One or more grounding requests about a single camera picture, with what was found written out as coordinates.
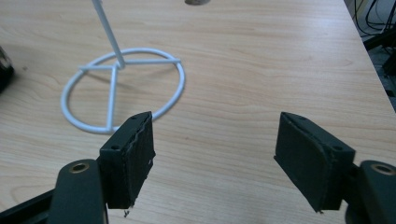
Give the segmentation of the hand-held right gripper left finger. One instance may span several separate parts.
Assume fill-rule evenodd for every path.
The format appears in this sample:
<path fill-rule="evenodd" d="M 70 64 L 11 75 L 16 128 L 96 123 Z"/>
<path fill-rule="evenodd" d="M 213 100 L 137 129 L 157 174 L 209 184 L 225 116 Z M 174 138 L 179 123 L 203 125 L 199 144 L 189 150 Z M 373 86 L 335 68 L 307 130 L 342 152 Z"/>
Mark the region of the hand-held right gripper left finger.
<path fill-rule="evenodd" d="M 155 156 L 151 112 L 129 117 L 100 148 L 98 163 L 109 209 L 134 206 Z"/>

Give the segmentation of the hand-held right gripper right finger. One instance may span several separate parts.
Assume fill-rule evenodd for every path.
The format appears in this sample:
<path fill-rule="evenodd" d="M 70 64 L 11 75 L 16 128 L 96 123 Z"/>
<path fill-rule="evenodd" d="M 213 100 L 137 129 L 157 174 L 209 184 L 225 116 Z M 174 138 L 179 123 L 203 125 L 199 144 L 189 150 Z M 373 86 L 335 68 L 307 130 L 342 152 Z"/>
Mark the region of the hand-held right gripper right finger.
<path fill-rule="evenodd" d="M 355 150 L 310 119 L 280 114 L 275 160 L 314 211 L 337 210 Z"/>

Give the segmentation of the dark object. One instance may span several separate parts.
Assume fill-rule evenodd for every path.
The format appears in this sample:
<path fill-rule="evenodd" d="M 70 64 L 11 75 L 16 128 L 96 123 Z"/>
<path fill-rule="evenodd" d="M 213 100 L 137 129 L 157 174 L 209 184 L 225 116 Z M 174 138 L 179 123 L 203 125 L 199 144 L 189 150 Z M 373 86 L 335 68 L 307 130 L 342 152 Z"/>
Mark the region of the dark object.
<path fill-rule="evenodd" d="M 7 53 L 0 46 L 0 93 L 10 84 L 14 77 L 14 67 Z"/>

